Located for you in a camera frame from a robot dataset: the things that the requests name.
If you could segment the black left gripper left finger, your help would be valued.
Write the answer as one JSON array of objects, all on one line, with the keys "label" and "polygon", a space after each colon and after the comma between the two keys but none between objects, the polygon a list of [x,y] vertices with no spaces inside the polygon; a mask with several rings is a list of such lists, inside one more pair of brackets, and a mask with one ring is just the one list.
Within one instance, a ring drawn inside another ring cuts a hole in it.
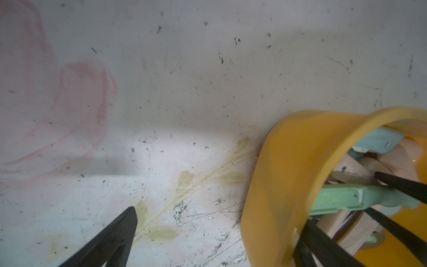
[{"label": "black left gripper left finger", "polygon": [[125,267],[137,228],[137,215],[128,207],[62,267]]}]

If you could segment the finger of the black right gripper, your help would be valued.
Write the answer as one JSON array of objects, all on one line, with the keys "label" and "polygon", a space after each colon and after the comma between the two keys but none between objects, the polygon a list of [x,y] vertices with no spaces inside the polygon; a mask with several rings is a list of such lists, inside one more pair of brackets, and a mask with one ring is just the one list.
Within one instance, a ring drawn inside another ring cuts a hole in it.
[{"label": "finger of the black right gripper", "polygon": [[426,184],[379,171],[375,172],[374,176],[377,180],[380,180],[381,182],[411,196],[412,198],[427,204]]},{"label": "finger of the black right gripper", "polygon": [[427,264],[427,243],[423,239],[373,208],[364,212],[405,245],[419,262]]}]

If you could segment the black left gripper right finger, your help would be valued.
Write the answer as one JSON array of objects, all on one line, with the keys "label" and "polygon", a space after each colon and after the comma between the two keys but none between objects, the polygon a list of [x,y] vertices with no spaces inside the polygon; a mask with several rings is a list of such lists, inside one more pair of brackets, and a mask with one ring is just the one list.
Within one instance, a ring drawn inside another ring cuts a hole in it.
[{"label": "black left gripper right finger", "polygon": [[297,267],[315,267],[314,259],[318,259],[324,267],[364,266],[308,220],[294,250],[293,260]]}]

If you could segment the green folding fruit knife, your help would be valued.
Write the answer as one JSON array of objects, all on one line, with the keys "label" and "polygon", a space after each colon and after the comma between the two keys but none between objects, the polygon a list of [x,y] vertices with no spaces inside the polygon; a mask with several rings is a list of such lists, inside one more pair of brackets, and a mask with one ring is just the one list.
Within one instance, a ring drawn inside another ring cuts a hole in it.
[{"label": "green folding fruit knife", "polygon": [[339,210],[360,211],[380,205],[415,209],[420,201],[390,186],[326,184],[320,190],[310,215],[334,214]]}]

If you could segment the yellow plastic storage tray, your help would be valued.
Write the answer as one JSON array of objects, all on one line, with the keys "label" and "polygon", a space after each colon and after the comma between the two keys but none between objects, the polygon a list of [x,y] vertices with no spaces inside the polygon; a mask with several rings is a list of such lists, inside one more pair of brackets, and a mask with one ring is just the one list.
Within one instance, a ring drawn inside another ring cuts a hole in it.
[{"label": "yellow plastic storage tray", "polygon": [[324,182],[348,150],[389,126],[427,144],[427,113],[389,107],[370,114],[302,110],[267,135],[241,217],[241,238],[253,267],[286,267]]}]

